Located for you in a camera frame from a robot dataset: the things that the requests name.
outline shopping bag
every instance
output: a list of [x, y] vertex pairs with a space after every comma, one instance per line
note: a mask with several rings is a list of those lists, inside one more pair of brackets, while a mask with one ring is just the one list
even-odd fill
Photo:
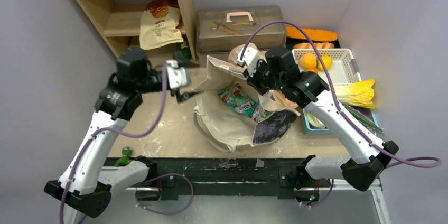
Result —
[[[234, 152], [238, 146], [253, 147], [279, 140], [300, 115], [278, 100], [273, 90], [259, 95], [245, 83], [243, 71], [227, 61], [207, 56], [207, 79], [195, 89], [204, 92], [196, 97], [195, 116], [202, 119], [214, 140], [227, 146], [228, 152]], [[238, 114], [219, 98], [218, 92], [237, 83], [253, 100], [271, 111], [265, 120], [257, 123], [247, 115]]]

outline black metal frame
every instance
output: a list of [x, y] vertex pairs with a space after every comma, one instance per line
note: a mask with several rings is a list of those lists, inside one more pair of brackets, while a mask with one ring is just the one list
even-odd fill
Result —
[[[104, 166], [114, 166], [117, 160], [118, 158], [109, 157]], [[315, 180], [303, 180], [301, 172], [298, 172], [300, 164], [306, 158], [158, 157], [151, 160], [157, 163], [156, 175], [184, 174], [194, 185], [194, 195], [277, 196], [278, 199], [298, 199], [305, 192], [297, 189], [313, 188], [316, 183]], [[134, 186], [156, 187], [156, 183], [139, 183]], [[329, 180], [320, 181], [320, 187], [329, 186]], [[182, 178], [164, 178], [162, 188], [161, 200], [176, 200], [179, 195], [191, 193], [188, 183]]]

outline pink handle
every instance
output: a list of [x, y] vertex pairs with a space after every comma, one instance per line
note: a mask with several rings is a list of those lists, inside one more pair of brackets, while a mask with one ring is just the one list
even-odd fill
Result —
[[252, 18], [252, 15], [250, 14], [250, 12], [245, 11], [245, 12], [231, 12], [231, 13], [227, 13], [227, 20], [226, 22], [232, 22], [232, 20], [230, 19], [230, 17], [232, 16], [247, 16], [249, 17], [249, 21], [253, 22], [254, 19]]

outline snack bag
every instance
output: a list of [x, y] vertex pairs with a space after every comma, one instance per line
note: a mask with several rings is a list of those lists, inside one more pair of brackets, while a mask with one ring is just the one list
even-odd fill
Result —
[[140, 18], [140, 48], [150, 50], [183, 42], [181, 31], [177, 29], [180, 19], [177, 0], [150, 2]]
[[227, 106], [233, 108], [234, 112], [246, 116], [252, 115], [258, 104], [243, 91], [240, 84], [219, 92], [218, 96]]
[[254, 112], [250, 116], [250, 118], [259, 123], [261, 121], [264, 121], [266, 118], [270, 117], [272, 115], [271, 111], [265, 110], [259, 102], [257, 102], [257, 106], [254, 109]]

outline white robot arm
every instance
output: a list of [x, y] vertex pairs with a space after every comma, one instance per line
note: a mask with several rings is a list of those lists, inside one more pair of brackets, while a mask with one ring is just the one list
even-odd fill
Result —
[[[179, 91], [191, 83], [190, 74], [184, 67], [196, 65], [183, 60], [182, 54], [177, 53], [175, 57], [166, 61], [167, 88], [178, 102], [183, 102], [198, 94], [180, 94]], [[44, 188], [47, 194], [69, 206], [65, 213], [61, 213], [64, 223], [78, 223], [84, 214], [93, 218], [99, 216], [114, 195], [148, 180], [150, 173], [155, 172], [156, 164], [144, 157], [111, 173], [102, 173], [101, 169], [119, 133], [143, 136], [122, 130], [143, 102], [142, 93], [162, 91], [162, 81], [162, 73], [151, 67], [141, 49], [126, 50], [117, 60], [117, 72], [99, 94], [89, 129], [75, 157], [59, 179], [49, 181]]]
[[[247, 48], [237, 63], [247, 64], [244, 72], [246, 81], [260, 95], [270, 95], [270, 91], [279, 90], [285, 97], [297, 103], [299, 107], [314, 115], [339, 139], [350, 156], [337, 158], [307, 158], [306, 173], [312, 179], [345, 179], [358, 190], [365, 191], [384, 170], [391, 158], [385, 156], [374, 145], [392, 154], [398, 146], [390, 141], [383, 142], [363, 127], [344, 107], [336, 105], [328, 84], [313, 72], [300, 72], [290, 50], [275, 48], [266, 52], [266, 61], [260, 59], [258, 51]], [[366, 134], [372, 143], [368, 143], [353, 127], [356, 125]]]

